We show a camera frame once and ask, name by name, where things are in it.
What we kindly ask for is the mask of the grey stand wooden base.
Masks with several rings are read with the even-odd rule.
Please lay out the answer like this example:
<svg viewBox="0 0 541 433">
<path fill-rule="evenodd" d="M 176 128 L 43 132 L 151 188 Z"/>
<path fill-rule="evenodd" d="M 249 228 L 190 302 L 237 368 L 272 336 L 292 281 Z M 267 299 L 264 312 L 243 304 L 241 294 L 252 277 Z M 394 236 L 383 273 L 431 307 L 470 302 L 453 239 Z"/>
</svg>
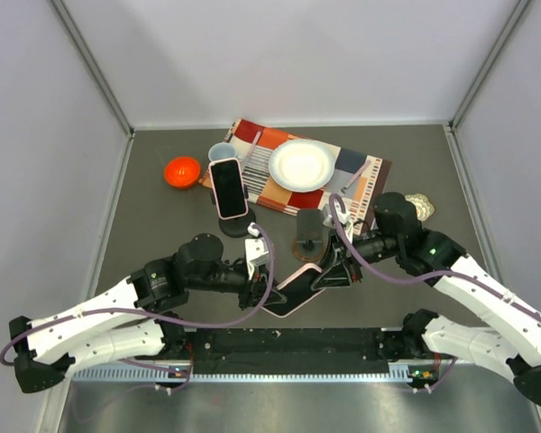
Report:
<svg viewBox="0 0 541 433">
<path fill-rule="evenodd" d="M 300 209 L 296 216 L 296 236 L 292 242 L 294 256 L 304 263 L 319 264 L 326 253 L 326 227 L 319 209 Z"/>
</svg>

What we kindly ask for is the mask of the black clamp phone stand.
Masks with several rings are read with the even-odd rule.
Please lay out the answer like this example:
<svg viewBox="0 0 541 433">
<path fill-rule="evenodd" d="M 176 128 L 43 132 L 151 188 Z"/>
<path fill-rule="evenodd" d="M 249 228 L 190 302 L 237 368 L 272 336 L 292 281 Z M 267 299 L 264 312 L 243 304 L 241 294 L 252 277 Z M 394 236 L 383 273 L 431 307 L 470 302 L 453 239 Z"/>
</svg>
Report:
<svg viewBox="0 0 541 433">
<path fill-rule="evenodd" d="M 249 198 L 249 191 L 246 186 L 243 187 L 243 195 L 245 200 L 247 201 Z M 251 223 L 256 222 L 256 215 L 254 211 L 250 208 L 248 201 L 246 202 L 246 208 L 248 212 L 245 215 L 235 218 L 222 219 L 219 215 L 219 205 L 214 189 L 211 189 L 210 198 L 212 204 L 216 208 L 219 228 L 224 235 L 231 238 L 242 238 L 249 234 L 248 227 Z"/>
</svg>

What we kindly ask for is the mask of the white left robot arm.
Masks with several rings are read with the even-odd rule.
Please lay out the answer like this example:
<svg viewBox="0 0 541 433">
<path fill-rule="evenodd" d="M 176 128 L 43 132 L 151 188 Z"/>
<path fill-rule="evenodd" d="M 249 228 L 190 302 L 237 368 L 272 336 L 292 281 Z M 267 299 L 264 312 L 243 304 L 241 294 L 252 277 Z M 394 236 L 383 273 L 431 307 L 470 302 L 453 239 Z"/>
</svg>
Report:
<svg viewBox="0 0 541 433">
<path fill-rule="evenodd" d="M 14 377 L 24 393 L 47 390 L 74 373 L 125 358 L 174 358 L 189 324 L 174 314 L 192 290 L 232 293 L 240 309 L 286 301 L 273 278 L 272 249 L 262 236 L 243 257 L 223 260 L 215 235 L 199 234 L 172 256 L 145 264 L 114 287 L 46 318 L 10 321 Z"/>
</svg>

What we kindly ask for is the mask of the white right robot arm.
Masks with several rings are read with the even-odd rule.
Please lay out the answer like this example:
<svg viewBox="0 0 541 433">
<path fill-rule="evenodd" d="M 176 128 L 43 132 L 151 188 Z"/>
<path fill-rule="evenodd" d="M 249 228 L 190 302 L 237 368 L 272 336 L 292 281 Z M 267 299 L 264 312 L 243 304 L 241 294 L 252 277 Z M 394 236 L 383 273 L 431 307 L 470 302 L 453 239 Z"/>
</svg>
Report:
<svg viewBox="0 0 541 433">
<path fill-rule="evenodd" d="M 339 195 L 330 195 L 325 211 L 344 263 L 357 263 L 398 285 L 425 282 L 490 327 L 477 331 L 420 310 L 402 328 L 402 343 L 410 355 L 430 351 L 476 364 L 508 380 L 541 407 L 541 312 L 492 278 L 452 238 L 424 228 L 416 206 L 400 193 L 375 199 L 376 228 L 362 237 L 353 237 L 353 221 Z"/>
</svg>

